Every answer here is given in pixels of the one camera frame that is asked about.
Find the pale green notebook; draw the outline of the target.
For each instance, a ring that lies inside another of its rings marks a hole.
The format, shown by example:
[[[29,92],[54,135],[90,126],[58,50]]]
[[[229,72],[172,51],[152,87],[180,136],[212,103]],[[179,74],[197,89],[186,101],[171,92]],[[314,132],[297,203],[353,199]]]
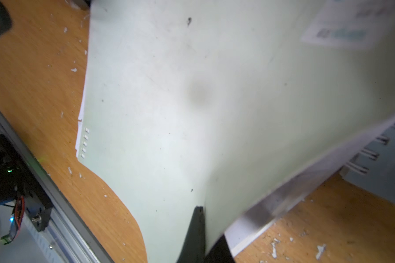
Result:
[[[151,263],[395,115],[395,1],[92,1],[77,158]]]

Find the small teal cover notebook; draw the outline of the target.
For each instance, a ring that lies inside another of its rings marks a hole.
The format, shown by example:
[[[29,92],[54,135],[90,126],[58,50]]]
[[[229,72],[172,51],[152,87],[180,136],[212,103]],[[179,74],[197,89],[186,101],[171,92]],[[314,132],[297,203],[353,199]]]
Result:
[[[350,159],[340,175],[395,204],[395,123]]]

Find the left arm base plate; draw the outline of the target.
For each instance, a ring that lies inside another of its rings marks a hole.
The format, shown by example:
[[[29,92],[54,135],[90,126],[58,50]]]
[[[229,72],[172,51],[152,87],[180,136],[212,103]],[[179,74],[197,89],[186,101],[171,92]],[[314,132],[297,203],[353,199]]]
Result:
[[[14,204],[11,206],[9,234],[1,237],[4,245],[18,237],[25,216],[37,232],[46,229],[53,204],[20,154],[5,135],[0,134],[0,206],[9,202]]]

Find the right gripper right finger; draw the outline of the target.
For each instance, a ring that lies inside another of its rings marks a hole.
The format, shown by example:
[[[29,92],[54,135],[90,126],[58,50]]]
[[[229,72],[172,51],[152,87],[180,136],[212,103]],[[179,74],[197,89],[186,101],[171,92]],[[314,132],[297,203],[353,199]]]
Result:
[[[235,263],[225,235],[216,242],[208,255],[205,256],[205,263]]]

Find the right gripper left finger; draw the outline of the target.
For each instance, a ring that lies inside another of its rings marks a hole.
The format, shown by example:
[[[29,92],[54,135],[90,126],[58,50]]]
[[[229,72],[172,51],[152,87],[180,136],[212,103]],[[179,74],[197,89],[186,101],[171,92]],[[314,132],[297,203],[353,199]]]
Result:
[[[205,258],[204,207],[195,207],[177,263],[203,263]]]

